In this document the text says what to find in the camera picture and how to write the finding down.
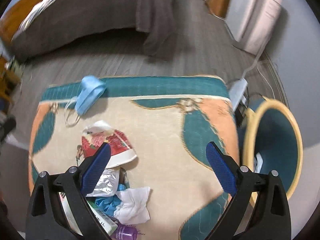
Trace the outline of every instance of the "purple bottle cap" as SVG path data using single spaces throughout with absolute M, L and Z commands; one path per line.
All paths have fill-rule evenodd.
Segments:
M 138 231 L 134 227 L 118 224 L 118 228 L 111 237 L 116 240 L 137 240 Z

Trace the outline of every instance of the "gray bed sheet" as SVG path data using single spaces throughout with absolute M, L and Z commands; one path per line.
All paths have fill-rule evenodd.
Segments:
M 110 29 L 135 27 L 148 33 L 143 49 L 155 55 L 175 31 L 173 0 L 56 0 L 11 41 L 20 60 L 49 52 L 73 40 Z

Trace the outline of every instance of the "blue face mask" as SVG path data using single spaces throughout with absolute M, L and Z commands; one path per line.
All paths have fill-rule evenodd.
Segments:
M 79 121 L 80 116 L 89 110 L 89 108 L 95 103 L 95 101 L 97 101 L 107 88 L 105 83 L 94 76 L 85 76 L 82 79 L 80 86 L 82 88 L 80 95 L 78 97 L 71 98 L 64 109 L 67 126 L 75 125 Z M 74 124 L 69 124 L 69 116 L 66 117 L 66 110 L 74 102 L 76 102 L 75 110 L 78 113 L 78 116 Z

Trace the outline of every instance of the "wooden headboard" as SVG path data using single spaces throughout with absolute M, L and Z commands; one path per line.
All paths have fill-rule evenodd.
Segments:
M 11 39 L 19 29 L 21 22 L 28 16 L 33 7 L 42 0 L 20 0 L 12 6 L 0 20 L 0 38 L 10 46 Z

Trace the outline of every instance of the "blue gripper pad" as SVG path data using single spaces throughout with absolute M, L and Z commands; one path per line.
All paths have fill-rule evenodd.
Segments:
M 235 176 L 212 143 L 207 144 L 205 151 L 207 160 L 216 174 L 224 192 L 229 193 L 233 197 L 237 192 Z
M 94 160 L 87 167 L 81 177 L 81 193 L 83 196 L 93 192 L 98 180 L 111 158 L 111 147 L 103 143 L 94 154 Z

